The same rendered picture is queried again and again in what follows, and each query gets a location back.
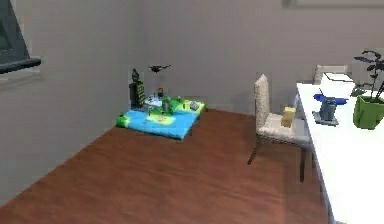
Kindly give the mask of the blue green toy playset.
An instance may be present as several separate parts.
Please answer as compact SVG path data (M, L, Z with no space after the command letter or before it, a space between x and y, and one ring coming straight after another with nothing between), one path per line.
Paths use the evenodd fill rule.
M117 127L183 140L206 109L202 101L171 97L161 87L146 96L144 82L136 69L132 70L131 79L131 109L117 117Z

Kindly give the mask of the beige upholstered chair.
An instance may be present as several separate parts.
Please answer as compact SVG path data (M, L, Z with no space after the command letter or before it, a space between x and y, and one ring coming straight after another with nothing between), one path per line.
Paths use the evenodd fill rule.
M316 65L313 75L313 83L320 85L324 73L346 73L348 70L347 65Z
M256 144L247 164L250 165L259 146L264 142L285 143L300 148L299 180L304 181L306 154L310 150L310 137L305 128L305 122L294 116L288 127L282 124L283 115L273 113L270 109L270 91L268 78L261 74L254 83L255 94L255 134Z

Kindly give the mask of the yellow box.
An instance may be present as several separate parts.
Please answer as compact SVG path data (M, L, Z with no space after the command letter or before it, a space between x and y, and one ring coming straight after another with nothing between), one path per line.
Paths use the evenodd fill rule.
M290 128L295 117L296 109L294 107L285 107L281 118L281 125Z

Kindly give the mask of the blue grey figurine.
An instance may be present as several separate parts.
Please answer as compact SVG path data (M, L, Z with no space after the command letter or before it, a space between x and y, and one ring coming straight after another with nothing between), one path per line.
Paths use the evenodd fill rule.
M313 98L321 103L320 109L312 112L315 123L336 127L339 124L335 117L336 108L339 105L345 105L348 100L346 98L328 97L322 90L314 94Z

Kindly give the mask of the white box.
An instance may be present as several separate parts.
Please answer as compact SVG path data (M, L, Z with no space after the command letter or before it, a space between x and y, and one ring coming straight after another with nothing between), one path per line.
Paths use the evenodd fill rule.
M354 87L354 81L344 73L325 72L320 84L325 96L335 98L349 98Z

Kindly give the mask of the white table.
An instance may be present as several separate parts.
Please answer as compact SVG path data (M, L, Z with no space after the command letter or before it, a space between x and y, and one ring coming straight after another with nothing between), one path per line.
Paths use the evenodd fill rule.
M351 98L336 109L337 126L317 124L312 113L321 103L313 95L320 88L299 83L297 91L330 224L384 224L384 122L374 130L355 127Z

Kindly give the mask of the plant in green pot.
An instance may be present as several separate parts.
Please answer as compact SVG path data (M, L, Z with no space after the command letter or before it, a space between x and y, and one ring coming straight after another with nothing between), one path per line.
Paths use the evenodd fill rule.
M384 118L384 80L374 93L380 72L384 72L384 57L373 50L364 50L355 60L368 64L366 71L372 79L371 83L357 83L351 96L356 98L353 123L357 128L374 130Z

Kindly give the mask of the dark grey window frame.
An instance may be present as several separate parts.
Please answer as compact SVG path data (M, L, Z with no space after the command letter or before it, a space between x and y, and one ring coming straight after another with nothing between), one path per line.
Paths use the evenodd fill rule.
M0 0L0 74L39 66L42 60L31 57L11 0Z

